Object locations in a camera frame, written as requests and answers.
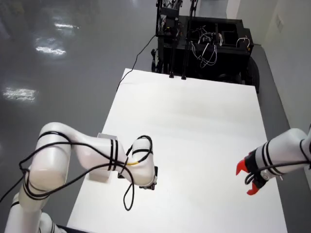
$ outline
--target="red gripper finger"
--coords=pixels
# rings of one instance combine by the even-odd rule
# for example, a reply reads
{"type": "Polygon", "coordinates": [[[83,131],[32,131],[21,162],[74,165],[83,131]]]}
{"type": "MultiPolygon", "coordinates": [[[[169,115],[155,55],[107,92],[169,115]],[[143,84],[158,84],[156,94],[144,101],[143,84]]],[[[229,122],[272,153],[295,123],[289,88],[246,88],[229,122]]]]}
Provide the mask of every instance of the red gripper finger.
{"type": "Polygon", "coordinates": [[[240,173],[240,171],[243,170],[245,172],[248,173],[248,170],[245,166],[245,159],[239,161],[238,165],[237,165],[237,172],[236,172],[236,175],[238,175],[240,173]]]}
{"type": "Polygon", "coordinates": [[[256,185],[254,183],[252,183],[252,189],[247,191],[248,195],[254,195],[259,191],[259,188],[256,187],[256,185]]]}

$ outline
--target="black cable loop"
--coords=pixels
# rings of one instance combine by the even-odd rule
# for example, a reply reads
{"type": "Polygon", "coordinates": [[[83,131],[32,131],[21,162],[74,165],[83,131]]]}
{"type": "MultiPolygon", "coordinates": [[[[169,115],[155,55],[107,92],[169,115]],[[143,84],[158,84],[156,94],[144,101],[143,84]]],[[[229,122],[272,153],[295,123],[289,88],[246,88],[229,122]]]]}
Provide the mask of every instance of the black cable loop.
{"type": "MultiPolygon", "coordinates": [[[[56,134],[56,135],[60,135],[62,136],[60,132],[57,132],[57,131],[48,131],[48,132],[44,132],[39,138],[41,138],[42,136],[45,136],[45,135],[49,135],[49,134],[56,134]]],[[[138,163],[144,161],[145,159],[147,159],[147,157],[149,156],[149,154],[151,153],[152,151],[152,140],[149,136],[146,136],[146,135],[143,135],[141,137],[139,137],[138,139],[140,138],[146,138],[148,139],[149,143],[150,143],[150,148],[147,152],[147,154],[141,158],[138,163]]],[[[19,182],[21,182],[23,180],[23,189],[26,193],[26,195],[33,199],[33,200],[44,200],[46,199],[49,195],[59,191],[59,190],[62,190],[63,188],[66,188],[67,186],[73,184],[74,182],[78,181],[79,179],[81,179],[82,177],[84,177],[86,174],[88,174],[89,172],[95,170],[95,169],[98,169],[98,168],[102,168],[102,167],[107,167],[109,166],[110,163],[107,163],[107,164],[102,164],[102,165],[98,165],[98,166],[94,166],[90,169],[88,169],[87,171],[85,171],[84,173],[82,173],[81,175],[79,175],[78,177],[76,177],[75,179],[71,180],[70,182],[67,182],[66,184],[54,189],[54,190],[51,190],[51,191],[47,191],[47,192],[44,192],[44,193],[41,193],[41,194],[36,194],[34,192],[31,191],[29,185],[30,185],[30,181],[29,181],[29,172],[30,170],[27,169],[27,168],[24,168],[22,165],[23,163],[27,162],[28,160],[30,160],[32,157],[34,157],[38,152],[42,151],[43,149],[45,148],[48,148],[48,147],[51,147],[51,146],[54,146],[54,145],[71,145],[71,146],[86,146],[86,147],[89,147],[91,149],[93,149],[94,151],[96,151],[98,154],[100,154],[101,156],[103,156],[104,158],[108,159],[109,161],[112,161],[111,165],[112,166],[118,166],[118,167],[121,167],[122,170],[121,170],[121,173],[123,173],[124,170],[126,170],[130,176],[130,182],[131,184],[129,185],[129,187],[127,188],[124,196],[123,196],[123,204],[124,204],[124,207],[127,211],[131,210],[131,208],[133,207],[133,204],[134,204],[134,197],[135,197],[135,182],[134,182],[134,177],[131,173],[131,171],[126,167],[126,164],[128,162],[128,155],[129,153],[131,152],[132,148],[133,148],[133,145],[128,149],[127,153],[126,153],[126,156],[127,156],[127,159],[124,162],[121,162],[121,161],[118,161],[116,159],[113,159],[111,158],[110,156],[107,156],[106,154],[102,153],[101,151],[99,151],[98,149],[96,149],[95,147],[89,145],[89,144],[86,144],[86,143],[80,143],[80,142],[72,142],[70,140],[68,140],[68,142],[53,142],[53,143],[48,143],[48,144],[45,144],[39,148],[37,148],[34,152],[32,152],[29,156],[27,156],[25,159],[21,160],[19,162],[19,169],[21,170],[23,176],[18,180],[17,183],[15,183],[0,199],[0,202],[2,202],[2,200],[19,184],[19,182]],[[125,203],[125,197],[126,195],[128,194],[130,188],[132,187],[132,200],[131,200],[131,204],[129,207],[126,206],[126,203],[125,203]]]]}

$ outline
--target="black stripe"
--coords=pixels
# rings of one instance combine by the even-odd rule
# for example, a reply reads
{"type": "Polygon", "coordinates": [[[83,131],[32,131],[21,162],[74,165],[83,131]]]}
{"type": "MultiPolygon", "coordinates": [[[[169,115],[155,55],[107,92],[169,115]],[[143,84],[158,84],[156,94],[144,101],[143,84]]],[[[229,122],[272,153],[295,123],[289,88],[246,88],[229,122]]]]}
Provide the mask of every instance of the black stripe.
{"type": "Polygon", "coordinates": [[[11,208],[15,205],[18,205],[19,204],[19,201],[15,201],[12,205],[11,205],[11,208]]]}
{"type": "Polygon", "coordinates": [[[303,140],[301,140],[300,141],[300,143],[299,143],[299,147],[300,147],[300,150],[301,150],[301,153],[303,154],[303,156],[305,157],[305,159],[310,163],[310,165],[311,165],[311,160],[307,157],[307,155],[306,155],[306,153],[303,151],[303,149],[302,149],[302,142],[303,142],[303,140]]]}
{"type": "MultiPolygon", "coordinates": [[[[115,156],[116,161],[118,160],[118,149],[119,149],[119,144],[118,144],[118,141],[116,140],[116,156],[115,156]]],[[[112,170],[113,171],[116,170],[116,167],[117,167],[117,165],[116,165],[116,163],[114,163],[112,170]]]]}
{"type": "MultiPolygon", "coordinates": [[[[270,165],[273,165],[273,163],[272,163],[272,161],[271,161],[271,158],[270,158],[270,155],[269,155],[269,149],[268,149],[269,143],[270,143],[270,141],[269,141],[269,142],[267,143],[267,145],[266,145],[266,155],[267,155],[267,159],[268,159],[270,165]]],[[[272,169],[273,169],[275,172],[279,173],[279,175],[284,175],[284,174],[285,174],[285,173],[280,172],[276,167],[274,167],[274,168],[272,168],[272,169]]]]}
{"type": "Polygon", "coordinates": [[[23,181],[23,189],[24,189],[26,195],[27,195],[29,198],[31,198],[32,200],[44,200],[44,199],[46,199],[46,198],[49,197],[49,195],[47,195],[47,196],[45,196],[45,197],[42,197],[42,198],[35,198],[35,197],[31,196],[31,195],[28,193],[28,191],[27,191],[27,188],[26,188],[27,185],[29,185],[29,179],[27,179],[27,181],[26,181],[26,178],[24,178],[24,181],[23,181]]]}
{"type": "Polygon", "coordinates": [[[113,159],[113,140],[110,140],[111,146],[110,146],[110,160],[109,160],[109,167],[108,171],[111,170],[111,165],[112,165],[112,159],[113,159]]]}
{"type": "Polygon", "coordinates": [[[59,136],[65,138],[67,141],[71,142],[71,140],[70,140],[64,133],[61,133],[61,132],[58,132],[58,131],[46,131],[46,132],[44,132],[43,134],[41,134],[41,135],[39,136],[38,140],[39,140],[40,138],[42,138],[43,136],[49,135],[49,134],[56,134],[56,135],[59,135],[59,136]]]}
{"type": "Polygon", "coordinates": [[[138,149],[138,150],[134,150],[133,153],[132,153],[132,155],[133,155],[133,154],[136,154],[136,153],[138,153],[138,152],[149,152],[149,149],[138,149]]]}
{"type": "MultiPolygon", "coordinates": [[[[264,157],[264,148],[265,148],[266,145],[267,145],[267,143],[264,144],[264,145],[262,146],[261,155],[262,155],[262,160],[263,160],[263,162],[264,162],[264,165],[265,165],[265,166],[268,166],[267,161],[266,161],[266,158],[264,157]]],[[[268,171],[270,171],[271,174],[274,174],[274,175],[277,176],[277,174],[275,174],[271,169],[268,169],[268,171]]]]}
{"type": "Polygon", "coordinates": [[[55,224],[54,224],[52,219],[51,219],[51,221],[52,221],[51,233],[54,233],[55,232],[55,224]]]}
{"type": "Polygon", "coordinates": [[[46,190],[41,190],[41,189],[38,189],[38,188],[34,187],[33,184],[32,184],[31,182],[29,182],[29,184],[30,184],[30,186],[31,186],[33,189],[35,189],[35,190],[37,190],[37,191],[46,192],[46,190]]]}

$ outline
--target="electrical outlet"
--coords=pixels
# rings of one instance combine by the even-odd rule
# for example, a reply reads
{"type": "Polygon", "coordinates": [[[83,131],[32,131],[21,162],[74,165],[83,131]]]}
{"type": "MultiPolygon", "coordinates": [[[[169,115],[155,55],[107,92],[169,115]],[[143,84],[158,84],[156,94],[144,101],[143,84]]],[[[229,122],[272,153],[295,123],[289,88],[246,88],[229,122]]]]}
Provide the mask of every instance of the electrical outlet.
{"type": "Polygon", "coordinates": [[[282,31],[284,26],[284,22],[278,14],[276,15],[276,26],[279,32],[282,31]]]}

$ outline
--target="black cable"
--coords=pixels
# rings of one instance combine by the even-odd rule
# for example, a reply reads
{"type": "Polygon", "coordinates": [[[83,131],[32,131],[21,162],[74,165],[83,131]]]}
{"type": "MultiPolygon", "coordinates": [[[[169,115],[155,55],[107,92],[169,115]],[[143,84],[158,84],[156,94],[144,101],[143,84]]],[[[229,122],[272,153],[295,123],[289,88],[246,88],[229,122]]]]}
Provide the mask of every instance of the black cable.
{"type": "Polygon", "coordinates": [[[311,164],[311,163],[309,161],[297,161],[297,162],[287,162],[287,163],[275,164],[275,165],[270,165],[270,166],[264,166],[262,168],[257,169],[254,172],[250,172],[245,178],[245,184],[250,184],[253,181],[255,174],[263,170],[275,168],[275,167],[292,166],[292,165],[300,165],[300,164],[311,164]]]}
{"type": "Polygon", "coordinates": [[[153,39],[155,36],[156,36],[156,35],[154,35],[153,37],[151,37],[151,39],[150,39],[149,42],[146,44],[146,46],[139,52],[139,54],[137,54],[136,60],[135,60],[135,62],[134,62],[134,65],[133,65],[132,69],[131,69],[130,71],[128,71],[128,72],[126,73],[126,75],[124,75],[124,77],[121,79],[121,81],[120,81],[119,84],[118,84],[117,91],[118,91],[118,89],[119,89],[119,86],[120,86],[121,82],[124,80],[124,78],[125,78],[129,73],[131,73],[131,72],[133,71],[133,69],[134,69],[134,67],[135,67],[135,65],[136,65],[138,56],[145,50],[145,48],[150,44],[150,42],[152,41],[152,39],[153,39]]]}
{"type": "Polygon", "coordinates": [[[3,199],[23,180],[24,176],[22,176],[0,199],[0,203],[3,201],[3,199]]]}
{"type": "MultiPolygon", "coordinates": [[[[48,134],[55,134],[57,132],[54,132],[54,131],[50,131],[50,132],[45,132],[44,135],[48,135],[48,134]]],[[[141,139],[141,138],[146,138],[149,143],[150,143],[150,148],[147,152],[147,154],[141,158],[140,160],[137,161],[137,163],[140,163],[142,161],[144,161],[145,159],[147,159],[147,157],[149,156],[149,154],[152,152],[152,140],[149,136],[146,136],[146,135],[143,135],[143,136],[140,136],[138,139],[141,139]]],[[[131,146],[129,148],[129,150],[127,151],[126,155],[128,156],[130,151],[132,150],[132,147],[131,146]]],[[[43,200],[45,198],[47,198],[49,195],[57,192],[57,191],[60,191],[62,190],[63,188],[66,188],[67,186],[73,184],[74,182],[78,181],[79,179],[81,179],[82,177],[84,177],[86,174],[88,174],[89,172],[95,170],[95,169],[98,169],[98,168],[102,168],[102,167],[106,167],[106,166],[109,166],[109,165],[113,165],[113,166],[119,166],[122,168],[121,170],[121,173],[123,173],[124,170],[126,170],[130,176],[130,179],[131,179],[131,184],[129,185],[129,187],[127,188],[125,194],[124,194],[124,197],[123,197],[123,204],[124,204],[124,207],[127,211],[131,210],[132,206],[133,206],[133,203],[134,203],[134,196],[135,196],[135,191],[134,191],[134,178],[133,178],[133,175],[131,173],[131,171],[126,167],[126,164],[127,164],[127,161],[128,161],[128,158],[126,159],[125,163],[124,162],[121,162],[121,161],[118,161],[116,159],[113,159],[112,157],[110,156],[107,156],[106,154],[102,153],[101,151],[99,151],[98,149],[96,149],[95,147],[87,144],[87,143],[80,143],[80,142],[71,142],[70,140],[68,142],[53,142],[53,143],[48,143],[46,145],[43,145],[41,147],[39,147],[38,149],[36,149],[34,152],[32,152],[29,156],[27,156],[25,159],[23,159],[22,161],[19,162],[19,169],[22,171],[23,173],[23,176],[19,179],[19,181],[14,184],[0,199],[0,203],[2,202],[2,200],[18,185],[18,183],[20,181],[22,181],[24,179],[24,182],[23,182],[23,188],[24,188],[24,191],[25,193],[28,195],[29,198],[32,198],[34,200],[43,200]],[[100,154],[101,156],[103,156],[104,158],[108,159],[109,161],[112,161],[113,163],[106,163],[106,164],[102,164],[102,165],[98,165],[98,166],[94,166],[92,168],[90,168],[89,170],[85,171],[84,173],[82,173],[81,175],[79,175],[78,177],[76,177],[75,179],[73,179],[72,181],[54,189],[54,190],[51,190],[51,191],[47,191],[45,193],[41,193],[41,194],[36,194],[36,193],[33,193],[30,188],[29,188],[29,185],[31,185],[33,187],[33,185],[30,183],[29,181],[29,176],[26,178],[26,173],[30,172],[29,169],[27,168],[24,168],[22,166],[23,163],[27,162],[29,159],[31,159],[35,154],[37,154],[38,152],[40,152],[41,150],[47,148],[47,147],[50,147],[50,146],[54,146],[54,145],[76,145],[76,146],[86,146],[86,147],[89,147],[91,149],[93,149],[94,151],[96,151],[98,154],[100,154]],[[125,204],[125,197],[128,193],[128,191],[130,190],[132,186],[132,201],[131,201],[131,205],[130,207],[127,207],[126,204],[125,204]]]]}
{"type": "MultiPolygon", "coordinates": [[[[134,184],[134,177],[133,177],[131,171],[130,171],[125,165],[118,164],[118,163],[114,163],[113,165],[122,167],[122,169],[124,169],[124,170],[126,170],[126,171],[128,172],[128,174],[129,174],[129,176],[130,176],[130,178],[131,178],[131,184],[130,184],[130,186],[127,188],[127,190],[126,190],[126,192],[125,192],[125,194],[124,194],[124,197],[123,197],[123,200],[125,200],[125,197],[126,197],[128,191],[129,191],[130,187],[132,186],[132,201],[131,201],[130,207],[127,207],[126,204],[125,204],[125,201],[123,201],[123,204],[124,204],[125,209],[126,209],[127,211],[129,211],[129,210],[131,210],[131,208],[132,208],[132,206],[133,206],[133,203],[134,203],[134,196],[135,196],[135,190],[134,190],[134,185],[133,185],[133,184],[134,184]]],[[[62,189],[64,189],[64,188],[66,188],[67,186],[69,186],[69,185],[75,183],[76,181],[78,181],[79,179],[81,179],[82,177],[84,177],[85,175],[87,175],[89,172],[91,172],[91,171],[93,171],[93,170],[95,170],[95,169],[98,169],[98,168],[106,167],[106,166],[109,166],[109,164],[101,164],[101,165],[94,166],[94,167],[90,168],[89,170],[83,172],[81,175],[79,175],[79,176],[76,177],[75,179],[73,179],[73,180],[67,182],[66,184],[64,184],[64,185],[62,185],[62,186],[60,186],[60,187],[58,187],[58,188],[56,188],[56,189],[54,189],[54,190],[51,190],[51,191],[48,191],[48,192],[45,192],[45,193],[41,193],[41,194],[33,193],[33,192],[30,190],[30,188],[29,188],[29,176],[28,176],[28,178],[26,178],[25,175],[24,175],[23,177],[25,177],[26,184],[27,184],[27,185],[24,186],[25,192],[26,192],[26,194],[27,194],[30,198],[34,198],[34,199],[36,199],[36,198],[43,198],[43,199],[45,199],[47,196],[49,196],[49,195],[51,195],[51,194],[53,194],[53,193],[55,193],[55,192],[58,192],[58,191],[60,191],[60,190],[62,190],[62,189]]]]}

